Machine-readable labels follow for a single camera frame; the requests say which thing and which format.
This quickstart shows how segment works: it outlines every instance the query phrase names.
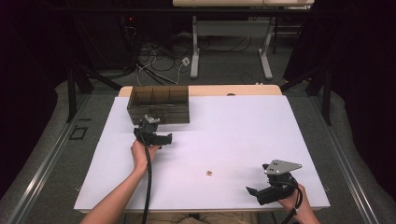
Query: black cable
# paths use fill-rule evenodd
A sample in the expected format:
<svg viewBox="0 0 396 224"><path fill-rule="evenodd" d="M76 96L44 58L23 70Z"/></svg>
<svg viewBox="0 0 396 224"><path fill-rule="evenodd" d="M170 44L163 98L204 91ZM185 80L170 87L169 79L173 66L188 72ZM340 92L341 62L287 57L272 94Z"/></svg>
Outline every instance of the black cable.
<svg viewBox="0 0 396 224"><path fill-rule="evenodd" d="M151 179L152 179L152 170L151 170L151 157L149 155L149 147L146 145L145 139L142 136L141 137L143 141L143 145L145 146L145 152L146 152L146 159L148 161L148 190L146 193L146 203L145 203L145 210L143 212L143 219L142 219L142 224L146 224L147 218L148 218L148 212L149 212L149 198L151 195Z"/></svg>

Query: desk leg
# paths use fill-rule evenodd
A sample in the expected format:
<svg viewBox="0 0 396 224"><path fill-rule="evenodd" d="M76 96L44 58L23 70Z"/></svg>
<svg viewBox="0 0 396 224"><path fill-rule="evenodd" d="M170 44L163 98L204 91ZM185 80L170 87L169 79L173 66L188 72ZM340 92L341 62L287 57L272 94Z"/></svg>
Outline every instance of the desk leg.
<svg viewBox="0 0 396 224"><path fill-rule="evenodd" d="M199 62L199 49L198 49L198 33L197 33L197 18L192 17L192 60L191 60L191 78L198 77L198 62Z"/></svg>
<svg viewBox="0 0 396 224"><path fill-rule="evenodd" d="M267 51L270 46L273 30L274 30L273 18L271 18L268 22L267 35L265 36L264 43L262 44L262 49L259 49L259 54L262 61L262 71L264 72L265 79L268 80L273 78L270 64L268 63L268 59L267 59Z"/></svg>

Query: forearm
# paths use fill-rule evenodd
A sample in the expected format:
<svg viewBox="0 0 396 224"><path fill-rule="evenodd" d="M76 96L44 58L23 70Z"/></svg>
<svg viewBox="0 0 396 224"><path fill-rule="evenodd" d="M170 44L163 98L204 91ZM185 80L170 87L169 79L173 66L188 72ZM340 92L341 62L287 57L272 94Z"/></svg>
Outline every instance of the forearm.
<svg viewBox="0 0 396 224"><path fill-rule="evenodd" d="M145 169L133 170L122 183L84 217L81 223L116 223L143 178L145 171Z"/></svg>

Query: small object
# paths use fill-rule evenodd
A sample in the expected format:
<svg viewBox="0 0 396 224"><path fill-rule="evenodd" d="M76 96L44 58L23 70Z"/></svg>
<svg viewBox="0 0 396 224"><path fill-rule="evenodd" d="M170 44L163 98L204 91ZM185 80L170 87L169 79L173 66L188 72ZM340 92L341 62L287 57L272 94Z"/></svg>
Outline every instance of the small object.
<svg viewBox="0 0 396 224"><path fill-rule="evenodd" d="M183 62L184 66L187 66L187 65L190 64L190 60L189 60L188 57L185 57L185 58L184 58L183 60L181 60L181 61Z"/></svg>

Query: metal stand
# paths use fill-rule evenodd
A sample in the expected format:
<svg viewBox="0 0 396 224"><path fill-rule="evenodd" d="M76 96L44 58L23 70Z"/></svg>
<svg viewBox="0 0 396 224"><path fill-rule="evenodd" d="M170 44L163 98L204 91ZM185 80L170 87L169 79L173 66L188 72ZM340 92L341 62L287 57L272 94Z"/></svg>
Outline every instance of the metal stand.
<svg viewBox="0 0 396 224"><path fill-rule="evenodd" d="M198 21L195 16L192 17L192 62L191 78L198 77L199 62L199 35L223 35L223 36L265 36L262 48L259 49L259 55L262 62L262 71L266 79L272 79L271 68L267 59L271 35L274 29L273 18L269 21Z"/></svg>

